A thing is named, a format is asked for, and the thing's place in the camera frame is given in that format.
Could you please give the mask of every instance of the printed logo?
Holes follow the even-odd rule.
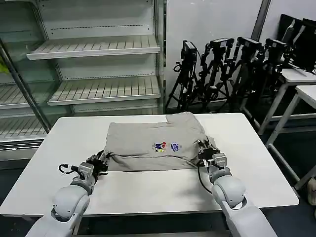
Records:
[[[170,146],[173,152],[177,152],[181,148],[181,146],[179,146],[179,144],[176,143],[171,143]]]
[[[165,152],[167,150],[167,144],[163,143],[153,143],[153,150],[155,152]]]

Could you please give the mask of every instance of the glass door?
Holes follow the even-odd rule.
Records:
[[[0,2],[0,142],[43,139],[67,109],[47,106],[60,84],[47,61],[27,53],[44,41],[27,2]]]

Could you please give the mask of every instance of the white wall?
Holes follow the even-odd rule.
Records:
[[[250,37],[262,0],[167,0],[166,96],[178,74],[182,41],[192,41],[204,52],[205,44],[219,38]],[[172,100],[170,107],[176,105]]]
[[[272,0],[262,29],[260,42],[275,39],[281,14],[297,19],[316,20],[316,0]]]

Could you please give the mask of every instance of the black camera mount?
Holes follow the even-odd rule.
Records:
[[[198,79],[195,73],[197,64],[197,48],[189,41],[183,41],[183,47],[181,50],[182,62],[177,62],[177,65],[173,70],[179,73],[177,81],[169,95],[169,99],[166,103],[168,108],[171,99],[175,99],[178,102],[178,110],[186,110],[189,106],[189,97],[192,94],[194,81],[197,83]],[[174,96],[178,85],[181,86],[179,98]]]

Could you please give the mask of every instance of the refrigerator shelf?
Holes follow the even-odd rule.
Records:
[[[46,132],[35,116],[0,119],[0,141],[43,139]]]
[[[83,79],[63,81],[48,104],[75,105],[160,97],[157,77]]]
[[[37,103],[42,103],[50,96],[49,92],[52,90],[51,82],[30,83],[29,87],[32,95]],[[22,92],[16,84],[2,84],[0,85],[0,110],[3,109],[19,109],[28,108],[27,103]]]
[[[27,54],[30,60],[159,53],[154,35],[53,39]]]

